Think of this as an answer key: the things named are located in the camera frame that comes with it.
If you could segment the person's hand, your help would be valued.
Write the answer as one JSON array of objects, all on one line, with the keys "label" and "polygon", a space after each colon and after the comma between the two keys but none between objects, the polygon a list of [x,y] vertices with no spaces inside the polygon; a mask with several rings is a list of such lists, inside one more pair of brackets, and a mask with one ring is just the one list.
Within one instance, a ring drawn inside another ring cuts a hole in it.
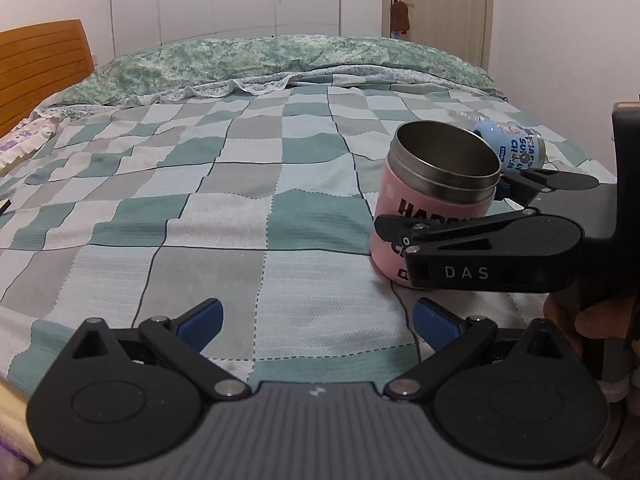
[{"label": "person's hand", "polygon": [[[551,320],[570,342],[578,356],[582,356],[582,343],[587,339],[599,340],[627,336],[632,317],[634,298],[606,300],[576,314],[561,309],[551,296],[544,300],[544,317]],[[634,416],[639,415],[639,367],[620,385],[605,387],[610,402],[627,399]]]}]

